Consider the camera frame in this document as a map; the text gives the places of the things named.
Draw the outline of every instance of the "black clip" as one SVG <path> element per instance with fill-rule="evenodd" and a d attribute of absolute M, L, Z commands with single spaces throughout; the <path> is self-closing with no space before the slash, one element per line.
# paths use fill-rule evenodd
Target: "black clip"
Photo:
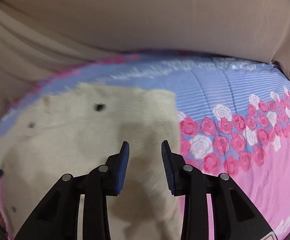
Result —
<path fill-rule="evenodd" d="M 117 196 L 124 184 L 129 144 L 89 174 L 64 174 L 38 203 L 15 240 L 76 240 L 80 196 L 85 194 L 83 239 L 110 240 L 106 196 Z"/>
<path fill-rule="evenodd" d="M 273 230 L 240 187 L 226 174 L 203 174 L 162 143 L 162 158 L 172 195 L 185 195 L 181 240 L 208 240 L 206 194 L 211 194 L 215 240 L 260 240 Z"/>

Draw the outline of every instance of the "white towel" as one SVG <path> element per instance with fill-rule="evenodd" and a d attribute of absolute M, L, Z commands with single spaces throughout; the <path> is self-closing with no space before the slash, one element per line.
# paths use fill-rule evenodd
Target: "white towel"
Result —
<path fill-rule="evenodd" d="M 97 104 L 104 104 L 102 111 Z M 45 96 L 0 141 L 3 201 L 14 234 L 63 174 L 89 173 L 126 140 L 124 187 L 108 197 L 112 239 L 180 239 L 178 199 L 168 190 L 160 152 L 163 140 L 179 152 L 179 134 L 174 94 L 165 90 L 82 83 Z"/>

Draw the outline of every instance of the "mattress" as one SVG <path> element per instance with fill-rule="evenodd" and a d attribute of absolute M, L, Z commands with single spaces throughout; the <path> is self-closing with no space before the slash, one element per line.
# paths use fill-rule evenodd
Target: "mattress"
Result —
<path fill-rule="evenodd" d="M 37 83 L 11 104 L 0 137 L 38 99 L 81 82 L 174 92 L 185 161 L 231 175 L 278 239 L 290 232 L 290 81 L 276 65 L 165 51 L 107 58 Z"/>

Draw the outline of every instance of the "bed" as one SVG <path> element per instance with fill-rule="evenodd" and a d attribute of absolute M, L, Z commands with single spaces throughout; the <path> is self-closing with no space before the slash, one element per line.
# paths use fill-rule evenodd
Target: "bed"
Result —
<path fill-rule="evenodd" d="M 290 0 L 0 0 L 0 137 L 78 82 L 173 91 L 186 161 L 290 240 Z"/>
<path fill-rule="evenodd" d="M 174 92 L 186 162 L 208 174 L 230 174 L 278 239 L 289 234 L 290 81 L 275 64 L 170 51 L 106 58 L 38 82 L 12 103 L 0 137 L 38 99 L 80 82 Z"/>

